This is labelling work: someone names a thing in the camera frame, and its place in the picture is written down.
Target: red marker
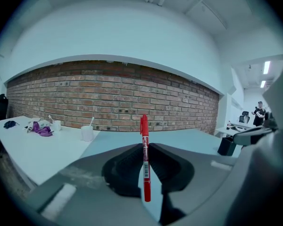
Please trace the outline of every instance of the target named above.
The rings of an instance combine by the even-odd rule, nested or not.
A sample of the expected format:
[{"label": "red marker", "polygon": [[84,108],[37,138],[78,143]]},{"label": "red marker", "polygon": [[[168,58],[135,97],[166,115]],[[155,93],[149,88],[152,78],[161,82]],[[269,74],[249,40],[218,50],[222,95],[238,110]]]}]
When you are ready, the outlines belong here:
[{"label": "red marker", "polygon": [[148,158],[149,148],[149,130],[148,130],[148,118],[146,115],[141,117],[141,134],[143,145],[143,188],[145,194],[145,201],[151,201],[151,180],[150,180],[150,164]]}]

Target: marker barcode label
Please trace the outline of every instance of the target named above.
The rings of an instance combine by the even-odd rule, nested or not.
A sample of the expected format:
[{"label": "marker barcode label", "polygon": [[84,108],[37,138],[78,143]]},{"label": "marker barcode label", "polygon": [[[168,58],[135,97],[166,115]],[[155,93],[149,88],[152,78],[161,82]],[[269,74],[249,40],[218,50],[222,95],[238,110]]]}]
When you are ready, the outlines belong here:
[{"label": "marker barcode label", "polygon": [[143,177],[149,178],[149,163],[147,161],[143,162]]}]

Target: white ceiling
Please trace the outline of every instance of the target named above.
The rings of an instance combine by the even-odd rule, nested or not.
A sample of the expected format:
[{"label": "white ceiling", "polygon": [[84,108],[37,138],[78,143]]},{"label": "white ceiling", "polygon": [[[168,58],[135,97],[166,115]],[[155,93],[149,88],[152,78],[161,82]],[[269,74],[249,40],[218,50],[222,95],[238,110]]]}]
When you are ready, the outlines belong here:
[{"label": "white ceiling", "polygon": [[[12,23],[23,30],[51,11],[82,0],[26,0],[18,8]],[[150,0],[186,14],[208,33],[218,35],[230,28],[255,19],[260,3],[257,0]]]},{"label": "white ceiling", "polygon": [[265,87],[268,87],[283,71],[283,60],[271,61],[268,74],[263,74],[263,70],[264,63],[235,67],[235,71],[244,89],[260,88],[262,81],[266,81]]}]

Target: person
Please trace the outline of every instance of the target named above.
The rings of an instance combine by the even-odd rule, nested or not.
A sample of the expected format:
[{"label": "person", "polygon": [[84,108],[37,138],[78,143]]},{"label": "person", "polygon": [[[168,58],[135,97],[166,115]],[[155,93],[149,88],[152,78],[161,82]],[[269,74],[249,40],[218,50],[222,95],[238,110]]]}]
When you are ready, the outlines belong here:
[{"label": "person", "polygon": [[258,108],[256,107],[256,110],[254,112],[251,112],[253,115],[255,115],[254,123],[255,126],[261,126],[263,124],[263,118],[266,113],[265,109],[263,108],[262,101],[258,102]]}]

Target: gray machine surface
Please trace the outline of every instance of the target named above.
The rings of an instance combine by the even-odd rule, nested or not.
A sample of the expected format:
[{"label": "gray machine surface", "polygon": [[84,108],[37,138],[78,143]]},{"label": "gray machine surface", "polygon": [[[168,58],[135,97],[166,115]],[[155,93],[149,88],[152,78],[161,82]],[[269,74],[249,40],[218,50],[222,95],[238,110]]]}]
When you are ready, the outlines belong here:
[{"label": "gray machine surface", "polygon": [[[75,185],[77,189],[55,220],[61,226],[157,225],[140,198],[116,194],[101,176],[102,167],[110,158],[134,146],[136,145],[121,147],[73,162],[36,188],[27,203],[35,211],[41,212],[60,188],[68,183]],[[186,217],[199,212],[210,214],[210,210],[214,210],[211,207],[216,207],[212,202],[217,198],[222,199],[222,202],[226,200],[225,209],[229,210],[242,185],[247,171],[245,165],[250,160],[252,148],[243,150],[236,159],[188,152],[162,144],[158,146],[188,160],[195,169],[193,179],[182,191],[168,194],[175,208],[184,212]]]}]

